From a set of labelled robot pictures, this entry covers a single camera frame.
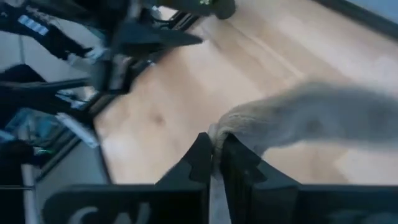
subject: light wood surface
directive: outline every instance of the light wood surface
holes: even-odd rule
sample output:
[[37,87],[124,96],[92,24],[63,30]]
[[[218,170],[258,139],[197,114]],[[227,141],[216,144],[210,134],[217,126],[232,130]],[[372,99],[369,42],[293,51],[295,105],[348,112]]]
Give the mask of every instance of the light wood surface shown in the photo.
[[[97,119],[115,183],[153,183],[233,106],[307,79],[398,95],[398,45],[311,0],[237,0],[227,21],[202,20],[201,45],[176,49]],[[397,184],[398,156],[300,142],[264,158],[301,182]]]

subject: wooden floor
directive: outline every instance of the wooden floor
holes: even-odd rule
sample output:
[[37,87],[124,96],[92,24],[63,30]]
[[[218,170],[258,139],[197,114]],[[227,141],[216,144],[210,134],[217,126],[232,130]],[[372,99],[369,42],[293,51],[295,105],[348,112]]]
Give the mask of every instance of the wooden floor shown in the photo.
[[[311,0],[237,0],[204,19],[201,45],[174,50],[97,119],[115,183],[153,183],[231,107],[317,78],[398,96],[398,44]],[[301,142],[264,155],[301,182],[398,184],[384,146]]]

